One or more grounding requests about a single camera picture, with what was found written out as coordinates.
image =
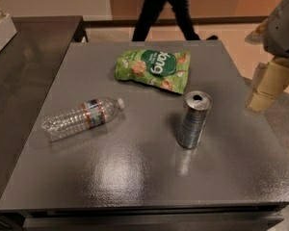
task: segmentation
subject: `wall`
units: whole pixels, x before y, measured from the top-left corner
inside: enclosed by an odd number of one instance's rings
[[[12,16],[83,15],[85,20],[137,19],[144,0],[0,0]],[[191,16],[266,16],[280,0],[190,0]],[[167,5],[160,18],[174,18]]]

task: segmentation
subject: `person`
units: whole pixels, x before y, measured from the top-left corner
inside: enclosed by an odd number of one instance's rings
[[[193,22],[190,18],[188,0],[144,0],[132,41],[145,41],[151,26],[156,22],[167,2],[172,5],[177,24],[185,40],[200,40],[199,35],[195,33]]]

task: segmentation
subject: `floor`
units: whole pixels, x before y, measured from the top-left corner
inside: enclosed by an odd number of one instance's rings
[[[257,23],[250,24],[221,24],[195,26],[196,32],[202,39],[216,35],[223,41],[230,57],[236,64],[241,75],[245,77],[247,85],[250,84],[253,72],[258,63],[266,63],[272,55],[265,52],[261,44],[254,45],[245,42],[245,37],[256,28]],[[88,28],[87,35],[90,42],[101,41],[130,41],[134,29],[121,28]],[[184,40],[181,31],[176,26],[153,27],[146,39],[158,40]],[[281,145],[289,157],[289,87],[280,96],[277,102],[264,114],[272,126]],[[287,129],[280,125],[286,118]],[[270,231],[289,231],[289,206],[282,210],[285,221],[270,229]]]

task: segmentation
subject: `bottle cap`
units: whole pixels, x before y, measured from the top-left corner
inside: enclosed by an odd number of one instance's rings
[[[123,110],[123,109],[124,109],[124,102],[123,102],[122,98],[118,98],[118,99],[117,99],[117,102],[118,102],[119,108],[120,108],[121,110]]]

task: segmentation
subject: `white box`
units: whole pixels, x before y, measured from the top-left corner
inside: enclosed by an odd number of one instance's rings
[[[0,51],[16,33],[11,16],[8,13],[5,14],[5,17],[0,20]]]

